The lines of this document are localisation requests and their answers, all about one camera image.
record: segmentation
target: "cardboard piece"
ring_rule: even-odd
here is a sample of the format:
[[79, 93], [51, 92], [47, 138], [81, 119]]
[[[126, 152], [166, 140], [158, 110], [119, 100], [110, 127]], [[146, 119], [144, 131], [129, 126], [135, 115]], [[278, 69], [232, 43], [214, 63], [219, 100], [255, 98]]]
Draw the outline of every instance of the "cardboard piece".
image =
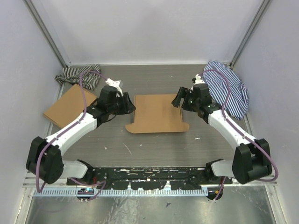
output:
[[186, 132], [189, 124], [183, 122], [181, 108], [171, 102], [176, 94], [136, 95], [134, 123], [126, 125], [131, 133]]
[[[87, 90], [84, 90], [87, 106], [97, 97]], [[73, 85], [60, 99], [56, 101], [44, 116], [60, 128], [67, 126], [84, 110], [84, 101], [79, 85]]]

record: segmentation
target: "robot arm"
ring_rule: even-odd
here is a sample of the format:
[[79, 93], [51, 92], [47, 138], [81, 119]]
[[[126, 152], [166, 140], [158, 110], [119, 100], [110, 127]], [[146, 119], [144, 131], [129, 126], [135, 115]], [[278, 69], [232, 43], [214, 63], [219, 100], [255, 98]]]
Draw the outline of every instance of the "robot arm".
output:
[[270, 156], [269, 144], [266, 140], [257, 140], [254, 136], [246, 133], [239, 127], [224, 111], [224, 118], [221, 106], [212, 102], [208, 86], [197, 75], [193, 82], [195, 85], [190, 88], [180, 87], [177, 96], [173, 100], [174, 107], [180, 105], [184, 99], [182, 108], [186, 111], [196, 112], [207, 124], [214, 127], [235, 149], [232, 161], [216, 160], [206, 164], [205, 173], [208, 179], [215, 176], [228, 176], [236, 178], [239, 183], [268, 176], [272, 173], [270, 161], [257, 150], [252, 143], [242, 137], [228, 122], [227, 119], [250, 140], [261, 146]]
[[106, 84], [108, 85], [101, 90], [99, 98], [87, 107], [83, 118], [84, 113], [81, 113], [78, 118], [57, 133], [45, 139], [36, 137], [32, 141], [26, 163], [27, 170], [36, 174], [37, 159], [42, 149], [51, 142], [42, 157], [39, 168], [40, 178], [47, 184], [68, 177], [90, 183], [94, 175], [93, 168], [88, 163], [80, 160], [63, 161], [62, 156], [82, 136], [107, 122], [110, 115], [129, 114], [136, 109], [128, 93], [122, 92], [120, 81], [114, 82], [108, 79]]

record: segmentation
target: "striped cloth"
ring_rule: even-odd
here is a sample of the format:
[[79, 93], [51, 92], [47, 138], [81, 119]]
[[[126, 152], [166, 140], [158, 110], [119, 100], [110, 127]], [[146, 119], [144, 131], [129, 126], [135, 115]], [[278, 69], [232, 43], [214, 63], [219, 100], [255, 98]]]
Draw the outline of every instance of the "striped cloth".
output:
[[[64, 82], [69, 82], [71, 84], [79, 84], [80, 74], [83, 71], [88, 71], [88, 70], [97, 71], [101, 73], [101, 68], [99, 64], [88, 65], [83, 68], [76, 68], [76, 67], [63, 68], [63, 74], [55, 76], [55, 80], [58, 81], [59, 84], [61, 85]], [[98, 84], [99, 79], [100, 79], [99, 75], [88, 72], [83, 76], [82, 85], [86, 89], [94, 90]]]
[[[241, 83], [238, 75], [229, 69], [226, 65], [211, 61], [205, 67], [205, 70], [214, 69], [221, 72], [230, 85], [231, 94], [225, 110], [236, 119], [241, 120], [248, 110], [249, 95], [245, 85]], [[203, 74], [202, 80], [208, 85], [212, 98], [220, 105], [223, 105], [228, 89], [223, 77], [215, 71], [207, 71]]]

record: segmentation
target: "white cable tray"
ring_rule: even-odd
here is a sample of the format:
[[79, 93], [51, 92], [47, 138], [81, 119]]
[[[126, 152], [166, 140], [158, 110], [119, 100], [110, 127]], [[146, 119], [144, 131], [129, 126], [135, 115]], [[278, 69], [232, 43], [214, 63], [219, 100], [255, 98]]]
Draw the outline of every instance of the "white cable tray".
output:
[[[38, 193], [36, 190], [33, 193], [35, 197], [68, 197], [68, 196], [93, 196], [93, 195], [77, 195], [77, 191], [80, 188], [45, 188], [42, 193]], [[118, 197], [118, 196], [207, 196], [207, 187], [202, 187], [200, 190], [171, 190], [170, 188], [164, 188], [162, 190], [102, 190], [98, 195], [99, 197]]]

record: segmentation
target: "metal floor plate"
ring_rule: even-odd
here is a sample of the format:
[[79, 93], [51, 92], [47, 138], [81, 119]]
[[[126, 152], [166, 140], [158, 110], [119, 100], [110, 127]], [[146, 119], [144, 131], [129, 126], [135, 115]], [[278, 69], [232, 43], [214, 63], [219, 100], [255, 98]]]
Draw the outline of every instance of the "metal floor plate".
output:
[[225, 186], [214, 203], [203, 196], [34, 196], [26, 224], [274, 224], [264, 186]]

